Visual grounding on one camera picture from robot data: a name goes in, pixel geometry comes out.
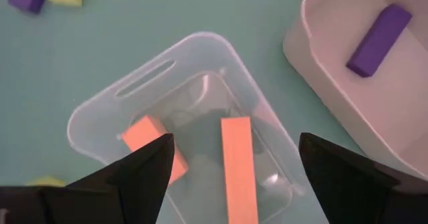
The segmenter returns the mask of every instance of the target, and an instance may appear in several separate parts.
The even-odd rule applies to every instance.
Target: clear plastic bin
[[[325,219],[296,145],[221,36],[190,35],[84,102],[68,123],[70,144],[110,164],[130,153],[120,134],[146,114],[160,118],[175,135],[189,164],[167,191],[182,223],[227,223],[220,118],[228,116],[251,117],[260,222],[277,223],[273,217],[293,206],[294,194],[294,209],[304,201],[314,207],[310,220]]]
[[[374,76],[345,65],[379,13],[413,18]],[[428,179],[428,0],[303,0],[284,53],[371,158]]]

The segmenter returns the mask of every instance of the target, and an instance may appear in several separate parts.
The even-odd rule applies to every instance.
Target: orange foam block
[[[131,151],[135,151],[166,133],[167,130],[165,130],[165,127],[159,120],[147,115],[123,133],[122,139]],[[182,177],[188,169],[186,160],[177,146],[175,146],[173,169],[169,184],[171,185],[174,181]]]
[[[222,118],[221,138],[229,224],[257,224],[259,219],[249,117]]]

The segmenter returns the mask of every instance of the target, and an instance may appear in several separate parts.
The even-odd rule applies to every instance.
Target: plastic bin handle slot
[[[147,83],[167,73],[171,68],[174,67],[174,65],[175,65],[175,60],[168,60],[163,62],[162,64],[156,65],[153,69],[148,71],[145,75],[141,76],[141,78],[133,81],[126,87],[123,87],[122,89],[118,90],[117,93],[115,94],[115,97],[117,98],[128,97],[129,95],[133,94],[137,89],[142,88]]]

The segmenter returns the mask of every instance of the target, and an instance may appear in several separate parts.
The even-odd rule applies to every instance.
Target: teal table surface
[[[68,144],[73,109],[196,31],[232,43],[296,144],[312,132],[361,153],[283,54],[300,2],[84,0],[32,16],[0,0],[0,185],[101,168]]]

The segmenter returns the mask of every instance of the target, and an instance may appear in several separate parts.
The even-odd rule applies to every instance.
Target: white plastic bin
[[[413,14],[370,78],[346,63],[383,8]],[[428,0],[303,0],[284,53],[371,158],[428,177]]]
[[[260,223],[327,223],[296,145],[221,36],[190,35],[77,107],[70,144],[110,164],[130,153],[120,134],[146,114],[175,135],[189,165],[167,190],[175,213],[162,209],[163,220],[227,223],[220,118],[250,116]]]

